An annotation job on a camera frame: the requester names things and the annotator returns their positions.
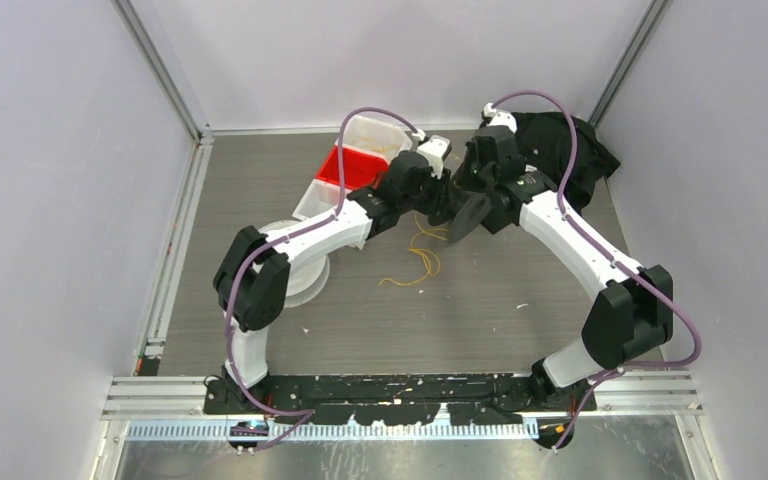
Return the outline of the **black perforated spool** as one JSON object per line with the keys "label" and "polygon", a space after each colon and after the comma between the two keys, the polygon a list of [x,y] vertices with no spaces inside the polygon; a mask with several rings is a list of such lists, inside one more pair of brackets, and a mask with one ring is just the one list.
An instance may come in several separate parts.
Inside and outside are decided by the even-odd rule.
{"label": "black perforated spool", "polygon": [[454,213],[448,227],[448,242],[455,244],[475,230],[493,210],[492,200],[484,192],[458,191],[451,203]]}

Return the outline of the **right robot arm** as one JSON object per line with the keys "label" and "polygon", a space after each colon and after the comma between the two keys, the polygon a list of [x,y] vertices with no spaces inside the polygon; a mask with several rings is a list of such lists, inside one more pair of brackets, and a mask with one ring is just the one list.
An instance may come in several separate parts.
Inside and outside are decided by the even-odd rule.
{"label": "right robot arm", "polygon": [[579,337],[535,362],[527,391],[544,410],[556,410],[574,385],[615,369],[666,343],[671,310],[655,293],[673,293],[661,266],[642,267],[611,247],[558,195],[557,187],[520,154],[507,126],[478,129],[453,177],[458,191],[449,238],[478,226],[496,233],[510,224],[540,240],[573,273],[592,300]]}

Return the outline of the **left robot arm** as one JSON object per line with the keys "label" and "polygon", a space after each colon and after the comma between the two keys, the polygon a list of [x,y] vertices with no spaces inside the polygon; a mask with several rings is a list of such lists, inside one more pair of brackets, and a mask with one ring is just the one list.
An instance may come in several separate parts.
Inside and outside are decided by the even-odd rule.
{"label": "left robot arm", "polygon": [[268,328],[282,313],[292,274],[313,261],[395,227],[411,211],[432,217],[447,202],[450,171],[444,154],[402,151],[378,184],[352,191],[334,207],[290,227],[263,233],[241,229],[212,285],[225,316],[228,400],[258,412],[267,398]]}

